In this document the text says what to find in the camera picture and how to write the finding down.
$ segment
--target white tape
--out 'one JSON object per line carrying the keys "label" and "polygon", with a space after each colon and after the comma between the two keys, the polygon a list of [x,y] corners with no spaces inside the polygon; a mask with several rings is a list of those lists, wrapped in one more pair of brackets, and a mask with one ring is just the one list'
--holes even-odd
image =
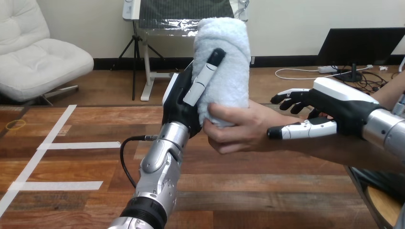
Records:
{"label": "white tape", "polygon": [[[59,118],[58,122],[53,126],[52,130],[49,132],[48,136],[43,141],[43,144],[50,144],[58,135],[59,131],[62,129],[63,125],[66,123],[67,119],[70,117],[72,112],[75,110],[76,105],[70,105],[67,107],[63,115]],[[20,173],[17,177],[15,182],[17,183],[24,183],[30,177],[31,173],[37,167],[38,163],[42,159],[43,155],[45,154],[47,148],[38,149],[35,154],[32,156],[31,160],[25,166],[24,170]],[[18,190],[8,190],[6,194],[0,200],[0,218],[9,207],[10,203],[13,201],[15,196],[17,195]]]}
{"label": "white tape", "polygon": [[10,191],[83,191],[99,190],[102,181],[87,182],[13,182]]}
{"label": "white tape", "polygon": [[120,148],[119,142],[42,143],[38,149],[108,149]]}

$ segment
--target rolled towel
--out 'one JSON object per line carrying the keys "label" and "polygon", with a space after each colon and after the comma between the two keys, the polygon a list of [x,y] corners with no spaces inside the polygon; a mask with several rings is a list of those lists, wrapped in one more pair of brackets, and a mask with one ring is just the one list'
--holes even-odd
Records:
{"label": "rolled towel", "polygon": [[200,124],[208,118],[219,127],[234,124],[212,117],[208,112],[210,103],[227,107],[249,107],[250,48],[246,25],[231,18],[203,19],[198,24],[194,41],[192,80],[203,69],[214,49],[226,52],[214,76],[198,101]]}

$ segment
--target wooden floor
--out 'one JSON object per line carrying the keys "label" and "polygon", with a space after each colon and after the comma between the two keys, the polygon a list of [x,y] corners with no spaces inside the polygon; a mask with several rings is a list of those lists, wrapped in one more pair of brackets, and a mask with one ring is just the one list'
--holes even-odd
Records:
{"label": "wooden floor", "polygon": [[[316,67],[299,67],[300,69],[314,70]],[[270,102],[275,94],[290,88],[312,88],[313,80],[282,80],[275,76],[275,71],[280,68],[252,68],[250,70],[249,96],[257,103]],[[398,66],[389,66],[388,71],[379,71],[378,67],[372,70],[374,73],[391,79],[392,73],[398,70]],[[319,73],[306,73],[296,71],[280,72],[284,77],[312,78],[325,76]],[[378,81],[376,77],[367,75],[369,80]],[[63,95],[52,100],[55,106],[77,105],[161,105],[163,94],[166,91],[169,80],[156,80],[152,89],[149,102],[142,102],[140,96],[145,86],[144,72],[137,73],[136,99],[132,101],[132,71],[93,71],[86,76],[67,83],[64,86],[79,85],[80,90],[71,95]]]}
{"label": "wooden floor", "polygon": [[[4,132],[0,198],[65,110],[21,110],[27,124]],[[19,119],[20,112],[0,109],[0,123]],[[161,116],[158,106],[77,107],[53,143],[122,142],[133,135],[156,134]],[[149,146],[127,144],[125,159],[135,180]],[[178,205],[167,229],[376,228],[343,166],[299,152],[222,156],[200,133],[189,141],[181,170]],[[94,191],[19,191],[0,218],[0,228],[107,228],[134,193],[116,148],[47,150],[27,181],[103,184]]]}

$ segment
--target black monitor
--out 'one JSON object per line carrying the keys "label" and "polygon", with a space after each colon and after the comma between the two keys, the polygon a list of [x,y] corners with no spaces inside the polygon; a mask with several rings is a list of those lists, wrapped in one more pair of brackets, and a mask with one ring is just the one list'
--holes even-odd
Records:
{"label": "black monitor", "polygon": [[351,74],[335,78],[358,82],[357,65],[382,65],[405,35],[405,28],[331,29],[318,54],[317,65],[351,66]]}

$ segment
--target wall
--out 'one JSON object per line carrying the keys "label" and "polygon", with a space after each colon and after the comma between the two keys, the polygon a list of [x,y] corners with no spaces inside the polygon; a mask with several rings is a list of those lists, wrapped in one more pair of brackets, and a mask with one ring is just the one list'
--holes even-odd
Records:
{"label": "wall", "polygon": [[[37,1],[51,37],[94,58],[118,57],[131,39],[132,24],[122,20],[123,0]],[[251,0],[247,28],[252,56],[317,55],[330,28],[404,23],[404,0]],[[193,54],[189,37],[150,37],[149,43],[165,57]],[[405,39],[393,54],[405,54]],[[133,48],[125,55],[131,56]]]}

